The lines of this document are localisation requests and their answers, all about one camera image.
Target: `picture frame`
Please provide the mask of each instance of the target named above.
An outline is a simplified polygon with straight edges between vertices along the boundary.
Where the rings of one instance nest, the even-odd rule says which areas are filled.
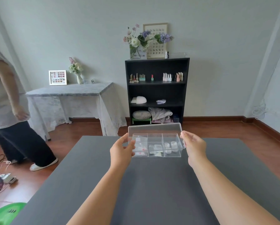
[[[50,70],[49,85],[67,85],[66,70]]]
[[[151,31],[151,35],[167,33],[168,23],[156,23],[156,24],[143,24],[143,31]],[[165,58],[166,54],[166,43],[159,44],[153,40],[150,46],[147,48],[147,59]]]

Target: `acrylic box lid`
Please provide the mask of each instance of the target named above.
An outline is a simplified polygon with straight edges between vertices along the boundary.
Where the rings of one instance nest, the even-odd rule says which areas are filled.
[[[150,124],[150,125],[131,125],[128,127],[129,138],[132,139],[133,134],[140,133],[177,133],[180,136],[182,126],[179,122],[164,123],[164,124]],[[180,139],[183,148],[185,143]]]

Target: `pillow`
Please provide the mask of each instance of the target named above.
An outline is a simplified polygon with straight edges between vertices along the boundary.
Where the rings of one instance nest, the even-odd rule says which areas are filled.
[[[146,110],[137,110],[133,113],[133,118],[143,120],[151,117],[151,114]]]

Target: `hand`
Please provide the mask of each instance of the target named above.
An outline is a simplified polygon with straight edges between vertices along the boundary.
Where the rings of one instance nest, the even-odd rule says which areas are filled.
[[[12,112],[19,121],[24,121],[29,117],[29,114],[25,112],[24,108],[21,105],[13,106]]]
[[[194,165],[194,162],[200,159],[207,159],[207,143],[203,139],[187,131],[182,131],[180,133],[180,138],[185,141],[187,154],[189,156],[188,163],[191,167]]]
[[[122,144],[129,141],[129,134],[119,138],[110,149],[111,154],[111,169],[119,169],[125,171],[131,162],[132,156],[135,155],[132,150],[135,148],[135,141],[132,140],[127,147],[123,147]]]

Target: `small clear container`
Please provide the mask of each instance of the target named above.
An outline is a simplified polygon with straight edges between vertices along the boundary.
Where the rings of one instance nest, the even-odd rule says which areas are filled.
[[[181,157],[181,131],[180,123],[129,126],[129,141],[136,141],[134,157]]]

